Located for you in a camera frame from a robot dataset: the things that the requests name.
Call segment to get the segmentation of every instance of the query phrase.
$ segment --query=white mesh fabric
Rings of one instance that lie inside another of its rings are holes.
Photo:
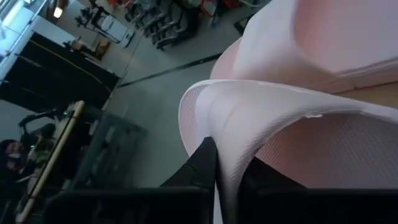
[[[200,85],[195,116],[218,147],[227,223],[235,221],[238,187],[255,154],[307,187],[398,187],[397,110],[273,83]]]
[[[188,155],[191,156],[199,147],[203,139],[199,138],[197,123],[195,121],[195,105],[200,92],[205,85],[191,88],[186,92],[180,102],[178,111],[178,125],[180,126],[181,138]]]

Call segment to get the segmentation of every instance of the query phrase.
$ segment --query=exercise machine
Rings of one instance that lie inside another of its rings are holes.
[[[83,26],[88,30],[99,33],[114,43],[127,47],[135,32],[121,24],[104,7],[97,5],[95,0],[90,0],[91,7],[82,9],[81,15],[75,18],[77,27]]]
[[[189,39],[198,30],[200,9],[184,1],[134,1],[125,9],[125,20],[142,30],[157,49]]]

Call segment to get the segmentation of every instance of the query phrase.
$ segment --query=black floor line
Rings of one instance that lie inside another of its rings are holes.
[[[212,56],[209,56],[209,57],[205,57],[205,58],[196,60],[194,62],[190,62],[190,63],[185,64],[185,65],[181,65],[181,66],[178,66],[178,67],[175,67],[175,68],[167,69],[166,71],[163,71],[163,72],[158,72],[158,73],[155,73],[155,74],[152,74],[152,75],[148,75],[148,76],[146,76],[144,78],[139,78],[139,79],[131,81],[131,82],[123,83],[123,84],[119,85],[118,88],[126,87],[126,86],[129,86],[129,85],[132,85],[132,84],[136,84],[136,83],[139,83],[139,82],[151,79],[151,78],[156,78],[156,77],[159,77],[159,76],[162,76],[162,75],[166,75],[166,74],[169,74],[169,73],[172,73],[172,72],[176,72],[176,71],[183,70],[183,69],[186,69],[186,68],[194,67],[196,65],[200,65],[200,64],[203,64],[203,63],[206,63],[206,62],[210,62],[212,60],[217,60],[221,56],[221,54],[222,53],[215,54],[215,55],[212,55]]]

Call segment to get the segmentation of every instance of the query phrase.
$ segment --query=pink fabric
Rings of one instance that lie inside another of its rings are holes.
[[[211,71],[210,79],[228,79],[232,74],[232,67],[235,62],[236,52],[239,49],[241,39],[239,38],[231,46],[229,46],[221,57],[214,64]]]
[[[295,41],[318,66],[333,73],[398,56],[398,1],[298,1]]]
[[[337,93],[398,81],[395,0],[271,1],[216,62],[212,79]]]
[[[244,80],[195,84],[183,97],[180,118],[193,113],[185,105],[193,101],[196,128],[180,119],[181,135],[184,144],[215,140],[227,223],[236,220],[238,187],[254,156],[310,188],[398,188],[394,108]],[[192,155],[197,145],[185,147]]]

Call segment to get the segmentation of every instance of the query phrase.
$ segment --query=concrete floor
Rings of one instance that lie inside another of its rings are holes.
[[[122,77],[123,84],[222,53],[240,37],[233,23],[250,13],[249,8],[237,9],[225,14],[214,28],[204,22],[196,37],[166,47],[165,52],[157,50],[149,39],[136,32],[126,49],[113,45],[103,65]],[[122,14],[116,12],[115,15],[124,21]],[[108,111],[147,130],[139,147],[132,149],[125,187],[158,186],[187,160],[178,130],[178,106],[189,86],[209,78],[214,63],[215,60],[114,91]]]

